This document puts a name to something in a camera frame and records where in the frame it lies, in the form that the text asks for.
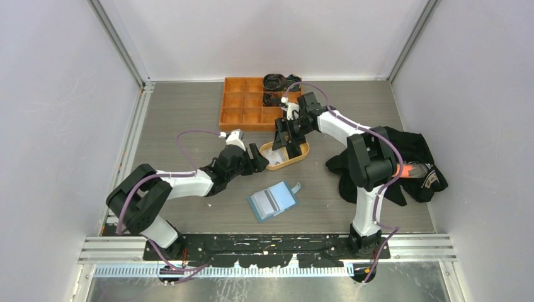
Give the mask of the black and white card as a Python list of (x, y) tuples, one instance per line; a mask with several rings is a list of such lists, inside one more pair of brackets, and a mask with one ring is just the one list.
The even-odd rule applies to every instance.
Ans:
[(258, 214), (260, 220), (266, 219), (268, 216), (275, 215), (280, 210), (274, 195), (269, 189), (254, 193), (249, 198), (249, 201), (252, 204), (255, 212)]

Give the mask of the blue leather card holder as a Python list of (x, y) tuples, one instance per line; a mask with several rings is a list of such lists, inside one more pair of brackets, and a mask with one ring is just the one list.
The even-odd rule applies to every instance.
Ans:
[(249, 196), (247, 201), (258, 223), (274, 218), (298, 205), (296, 194), (301, 187), (299, 182), (291, 186), (287, 181), (282, 181)]

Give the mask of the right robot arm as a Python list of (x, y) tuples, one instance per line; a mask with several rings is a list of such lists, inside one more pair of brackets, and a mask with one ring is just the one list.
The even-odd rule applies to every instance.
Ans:
[(356, 213), (350, 225), (350, 252), (363, 259), (380, 245), (382, 228), (378, 216), (383, 194), (401, 174), (402, 157), (382, 127), (358, 124), (332, 106), (322, 106), (314, 93), (280, 99), (286, 115), (275, 121), (273, 150), (283, 149), (290, 160), (301, 156), (306, 134), (318, 131), (335, 138), (346, 147), (347, 169), (356, 186)]

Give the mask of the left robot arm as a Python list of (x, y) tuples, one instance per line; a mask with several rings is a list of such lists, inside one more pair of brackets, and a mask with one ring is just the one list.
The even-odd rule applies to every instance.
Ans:
[(262, 172), (268, 164), (254, 143), (245, 148), (227, 145), (211, 163), (195, 171), (164, 172), (141, 164), (112, 190), (106, 205), (120, 227), (148, 238), (162, 255), (174, 260), (181, 256), (184, 244), (180, 232), (160, 216), (165, 202), (216, 195), (237, 176)]

